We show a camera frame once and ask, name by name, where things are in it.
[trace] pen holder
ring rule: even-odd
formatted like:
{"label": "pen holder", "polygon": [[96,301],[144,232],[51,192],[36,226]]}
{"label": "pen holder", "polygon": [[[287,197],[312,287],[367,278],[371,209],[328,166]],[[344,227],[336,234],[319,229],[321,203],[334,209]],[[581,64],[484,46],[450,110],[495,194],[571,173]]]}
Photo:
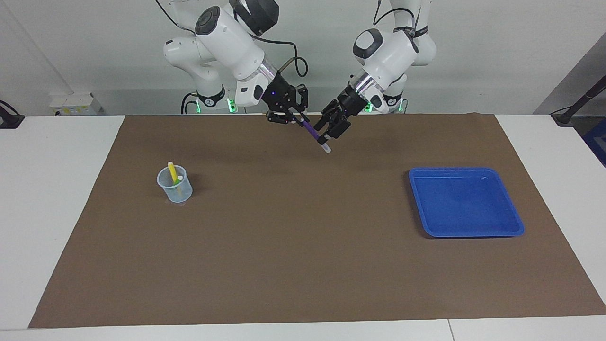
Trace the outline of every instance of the pen holder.
{"label": "pen holder", "polygon": [[170,175],[168,167],[158,173],[157,182],[160,187],[164,190],[168,199],[174,203],[183,203],[187,201],[193,192],[189,179],[187,178],[187,172],[185,168],[181,166],[175,166],[177,176],[183,177],[183,180],[178,184],[173,184],[173,178]]}

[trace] plastic cup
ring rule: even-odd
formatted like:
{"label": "plastic cup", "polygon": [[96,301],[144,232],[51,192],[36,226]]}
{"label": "plastic cup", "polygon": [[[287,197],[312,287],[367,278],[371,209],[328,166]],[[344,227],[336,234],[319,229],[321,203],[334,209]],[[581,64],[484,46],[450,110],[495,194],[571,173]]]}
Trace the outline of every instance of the plastic cup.
{"label": "plastic cup", "polygon": [[183,177],[183,180],[178,184],[173,184],[173,177],[170,176],[170,170],[168,167],[158,173],[158,185],[162,187],[168,199],[176,204],[183,203],[187,201],[191,197],[191,193],[193,193],[193,189],[191,188],[191,184],[189,183],[189,179],[187,178],[187,172],[185,168],[181,166],[175,166],[177,171],[177,176],[180,175]]}

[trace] yellow marker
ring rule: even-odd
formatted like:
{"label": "yellow marker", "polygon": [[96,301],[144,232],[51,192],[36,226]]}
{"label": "yellow marker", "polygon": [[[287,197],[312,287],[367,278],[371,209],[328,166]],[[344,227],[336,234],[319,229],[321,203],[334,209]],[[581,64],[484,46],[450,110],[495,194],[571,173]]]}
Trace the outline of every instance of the yellow marker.
{"label": "yellow marker", "polygon": [[170,171],[170,176],[173,178],[173,186],[179,184],[179,177],[177,177],[177,170],[175,169],[175,164],[169,162],[168,170]]}

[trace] brown mat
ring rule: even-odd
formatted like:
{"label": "brown mat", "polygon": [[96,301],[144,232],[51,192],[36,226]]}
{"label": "brown mat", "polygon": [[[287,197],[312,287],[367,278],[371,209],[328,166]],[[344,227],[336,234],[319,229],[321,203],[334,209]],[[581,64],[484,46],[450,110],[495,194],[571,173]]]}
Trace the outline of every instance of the brown mat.
{"label": "brown mat", "polygon": [[[127,117],[30,327],[606,314],[495,117],[352,121],[326,155],[262,116]],[[430,238],[418,166],[496,169],[525,235]]]}

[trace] blue plastic tray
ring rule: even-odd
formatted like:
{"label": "blue plastic tray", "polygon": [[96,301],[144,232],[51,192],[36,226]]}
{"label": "blue plastic tray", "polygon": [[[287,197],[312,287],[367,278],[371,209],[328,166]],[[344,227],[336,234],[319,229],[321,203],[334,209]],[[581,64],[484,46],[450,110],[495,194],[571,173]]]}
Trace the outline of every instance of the blue plastic tray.
{"label": "blue plastic tray", "polygon": [[524,224],[493,169],[415,168],[409,177],[423,228],[432,237],[515,237],[524,233]]}

